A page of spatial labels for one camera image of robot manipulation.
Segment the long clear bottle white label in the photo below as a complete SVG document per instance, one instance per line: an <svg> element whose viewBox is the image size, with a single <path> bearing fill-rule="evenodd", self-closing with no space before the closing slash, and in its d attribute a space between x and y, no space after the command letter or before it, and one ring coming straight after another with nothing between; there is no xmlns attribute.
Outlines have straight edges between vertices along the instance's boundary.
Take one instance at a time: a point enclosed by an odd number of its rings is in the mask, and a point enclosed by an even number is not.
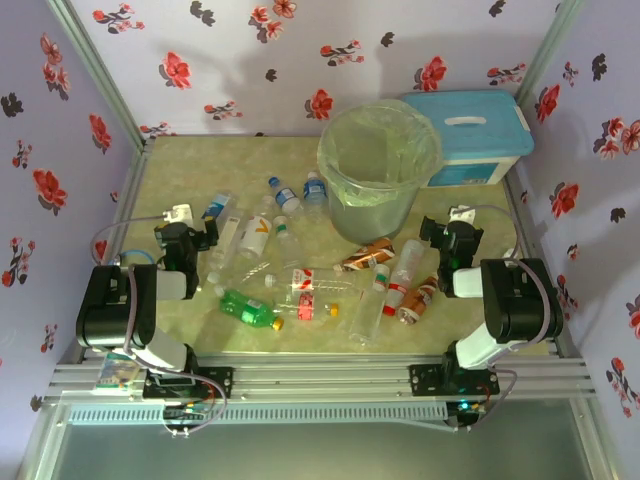
<svg viewBox="0 0 640 480"><path fill-rule="evenodd" d="M230 266L234 257L239 239L239 227L241 214L230 214L226 219L217 245L208 255L208 273L206 280L209 283L218 283L222 272Z"/></svg>

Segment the frosted bottle red cap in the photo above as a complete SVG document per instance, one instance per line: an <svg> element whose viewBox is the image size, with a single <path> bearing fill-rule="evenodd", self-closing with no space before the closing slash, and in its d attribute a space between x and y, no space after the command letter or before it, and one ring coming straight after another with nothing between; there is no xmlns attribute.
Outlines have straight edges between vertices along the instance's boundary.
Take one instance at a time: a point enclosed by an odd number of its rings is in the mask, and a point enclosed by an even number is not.
<svg viewBox="0 0 640 480"><path fill-rule="evenodd" d="M385 316L394 316L408 293L409 287L424 256L425 246L419 240L407 240L393 269L382 308Z"/></svg>

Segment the green-cap clear small bottle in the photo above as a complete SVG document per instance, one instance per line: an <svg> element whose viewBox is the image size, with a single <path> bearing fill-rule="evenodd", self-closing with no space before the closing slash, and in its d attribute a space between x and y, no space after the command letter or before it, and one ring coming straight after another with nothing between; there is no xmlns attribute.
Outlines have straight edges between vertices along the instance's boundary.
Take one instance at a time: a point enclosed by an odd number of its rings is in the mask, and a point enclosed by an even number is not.
<svg viewBox="0 0 640 480"><path fill-rule="evenodd" d="M301 245L286 224L276 226L276 240L280 258L287 268L297 268L303 260Z"/></svg>

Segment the wide aluminium base rail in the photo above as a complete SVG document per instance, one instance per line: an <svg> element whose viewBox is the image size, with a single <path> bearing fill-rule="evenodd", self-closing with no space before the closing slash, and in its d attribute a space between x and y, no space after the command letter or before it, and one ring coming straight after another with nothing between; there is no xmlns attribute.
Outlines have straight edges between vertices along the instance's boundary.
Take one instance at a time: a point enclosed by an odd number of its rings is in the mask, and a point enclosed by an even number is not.
<svg viewBox="0 0 640 480"><path fill-rule="evenodd" d="M203 367L233 369L233 403L414 401L409 367L439 364L410 354L220 353ZM594 384L579 358L509 355L501 369L518 374L510 400L593 398Z"/></svg>

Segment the white-cap blue-label small bottle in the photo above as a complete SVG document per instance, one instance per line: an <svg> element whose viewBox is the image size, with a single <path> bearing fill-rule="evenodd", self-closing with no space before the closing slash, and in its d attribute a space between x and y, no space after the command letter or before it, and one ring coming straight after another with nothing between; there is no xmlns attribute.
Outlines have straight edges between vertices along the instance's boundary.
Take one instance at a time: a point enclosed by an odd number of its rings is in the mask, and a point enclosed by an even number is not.
<svg viewBox="0 0 640 480"><path fill-rule="evenodd" d="M328 205L325 182L316 171L307 174L303 185L303 200L306 211L314 218L321 218Z"/></svg>

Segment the clear plastic packet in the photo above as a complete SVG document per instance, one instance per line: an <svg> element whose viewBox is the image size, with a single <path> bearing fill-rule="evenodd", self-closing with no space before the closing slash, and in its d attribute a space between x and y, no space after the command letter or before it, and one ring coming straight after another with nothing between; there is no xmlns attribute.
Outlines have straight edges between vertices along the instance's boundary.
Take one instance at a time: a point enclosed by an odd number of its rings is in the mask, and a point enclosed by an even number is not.
<svg viewBox="0 0 640 480"><path fill-rule="evenodd" d="M140 372L140 366L126 355L108 353L102 364L97 389L128 389Z"/></svg>

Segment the blue-cap blue-label small bottle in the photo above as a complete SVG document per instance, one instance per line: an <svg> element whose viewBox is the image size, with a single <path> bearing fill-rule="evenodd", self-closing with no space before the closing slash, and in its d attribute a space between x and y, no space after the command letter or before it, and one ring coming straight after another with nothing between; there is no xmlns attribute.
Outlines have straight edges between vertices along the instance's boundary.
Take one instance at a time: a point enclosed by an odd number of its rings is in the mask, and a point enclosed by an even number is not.
<svg viewBox="0 0 640 480"><path fill-rule="evenodd" d="M287 216L297 216L302 214L302 203L295 192L278 177L272 176L268 179L269 187L272 190L274 199L281 211Z"/></svg>

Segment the clear bottle blue-white label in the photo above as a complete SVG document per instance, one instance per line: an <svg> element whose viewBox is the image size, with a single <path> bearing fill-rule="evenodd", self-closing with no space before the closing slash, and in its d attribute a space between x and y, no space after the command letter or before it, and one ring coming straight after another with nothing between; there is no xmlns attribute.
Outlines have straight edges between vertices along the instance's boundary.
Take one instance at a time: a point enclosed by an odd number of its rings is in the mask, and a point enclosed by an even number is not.
<svg viewBox="0 0 640 480"><path fill-rule="evenodd" d="M238 196L231 191L218 191L205 208L201 218L223 222L236 206Z"/></svg>

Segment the clear bottle red-white label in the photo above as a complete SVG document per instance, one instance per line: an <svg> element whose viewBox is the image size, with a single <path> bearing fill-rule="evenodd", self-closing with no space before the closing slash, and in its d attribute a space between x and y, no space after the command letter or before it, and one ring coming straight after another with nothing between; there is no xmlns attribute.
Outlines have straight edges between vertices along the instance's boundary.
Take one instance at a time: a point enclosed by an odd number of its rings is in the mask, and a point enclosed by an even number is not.
<svg viewBox="0 0 640 480"><path fill-rule="evenodd" d="M288 268L266 274L264 285L272 289L285 289L292 294L342 294L360 289L362 281L354 272L326 268Z"/></svg>

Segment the white-cap clear small bottle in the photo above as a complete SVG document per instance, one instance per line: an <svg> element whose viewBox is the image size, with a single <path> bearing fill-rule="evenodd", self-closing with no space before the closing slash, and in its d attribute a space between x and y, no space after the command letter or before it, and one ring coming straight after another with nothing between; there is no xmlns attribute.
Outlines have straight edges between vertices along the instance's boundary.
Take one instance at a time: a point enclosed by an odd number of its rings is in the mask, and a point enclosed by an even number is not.
<svg viewBox="0 0 640 480"><path fill-rule="evenodd" d="M266 195L257 203L254 215L260 222L264 223L269 229L271 229L273 219L279 215L279 212L280 207L275 199Z"/></svg>

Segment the crushed clear unlabelled bottle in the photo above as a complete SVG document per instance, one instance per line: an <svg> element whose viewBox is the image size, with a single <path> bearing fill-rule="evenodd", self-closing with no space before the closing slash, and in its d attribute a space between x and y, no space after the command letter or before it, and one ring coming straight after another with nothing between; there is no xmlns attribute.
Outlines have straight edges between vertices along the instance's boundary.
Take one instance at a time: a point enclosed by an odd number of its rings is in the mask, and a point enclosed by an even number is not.
<svg viewBox="0 0 640 480"><path fill-rule="evenodd" d="M213 291L221 298L229 290L261 287L264 277L271 272L271 262L260 262L252 266L238 264L222 273L211 272L208 276L213 281Z"/></svg>

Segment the clear bottle red label yellow cap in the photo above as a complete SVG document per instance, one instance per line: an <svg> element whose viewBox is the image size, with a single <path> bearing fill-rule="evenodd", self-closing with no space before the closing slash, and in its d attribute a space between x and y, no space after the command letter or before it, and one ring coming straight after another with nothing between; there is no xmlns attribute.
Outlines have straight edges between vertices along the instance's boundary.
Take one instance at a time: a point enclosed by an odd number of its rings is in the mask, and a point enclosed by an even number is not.
<svg viewBox="0 0 640 480"><path fill-rule="evenodd" d="M338 303L321 294L312 293L275 302L272 309L278 315L305 323L320 323L340 314Z"/></svg>

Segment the green bottle yellow cap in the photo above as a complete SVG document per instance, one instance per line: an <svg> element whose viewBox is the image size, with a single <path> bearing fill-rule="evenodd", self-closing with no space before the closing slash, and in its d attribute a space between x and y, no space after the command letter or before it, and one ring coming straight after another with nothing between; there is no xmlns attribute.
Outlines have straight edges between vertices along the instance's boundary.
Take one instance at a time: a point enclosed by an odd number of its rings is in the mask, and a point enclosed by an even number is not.
<svg viewBox="0 0 640 480"><path fill-rule="evenodd" d="M280 331L284 326L284 320L266 303L234 289L224 292L219 301L219 309L253 328Z"/></svg>

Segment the white-label bottle yellow mark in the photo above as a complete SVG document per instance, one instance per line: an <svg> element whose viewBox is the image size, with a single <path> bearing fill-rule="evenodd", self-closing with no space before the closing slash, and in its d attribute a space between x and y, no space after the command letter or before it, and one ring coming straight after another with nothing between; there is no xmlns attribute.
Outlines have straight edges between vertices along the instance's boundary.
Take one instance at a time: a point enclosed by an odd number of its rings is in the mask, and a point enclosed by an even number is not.
<svg viewBox="0 0 640 480"><path fill-rule="evenodd" d="M273 224L267 217L252 215L241 235L239 253L246 258L259 258L265 250L272 228Z"/></svg>

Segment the aluminium frame post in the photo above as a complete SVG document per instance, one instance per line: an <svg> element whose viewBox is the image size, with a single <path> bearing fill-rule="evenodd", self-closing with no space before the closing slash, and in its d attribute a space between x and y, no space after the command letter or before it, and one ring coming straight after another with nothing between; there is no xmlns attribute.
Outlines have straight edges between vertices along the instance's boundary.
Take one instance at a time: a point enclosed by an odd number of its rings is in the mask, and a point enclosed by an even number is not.
<svg viewBox="0 0 640 480"><path fill-rule="evenodd" d="M515 100L520 107L524 107L529 102L534 88L545 74L556 51L571 31L576 17L587 3L588 0L562 0L559 3L554 19L516 92Z"/></svg>
<svg viewBox="0 0 640 480"><path fill-rule="evenodd" d="M103 62L98 49L83 26L70 0L45 0L73 44L85 68L98 90L116 115L121 127L138 152L142 152L146 141L135 125L134 118Z"/></svg>

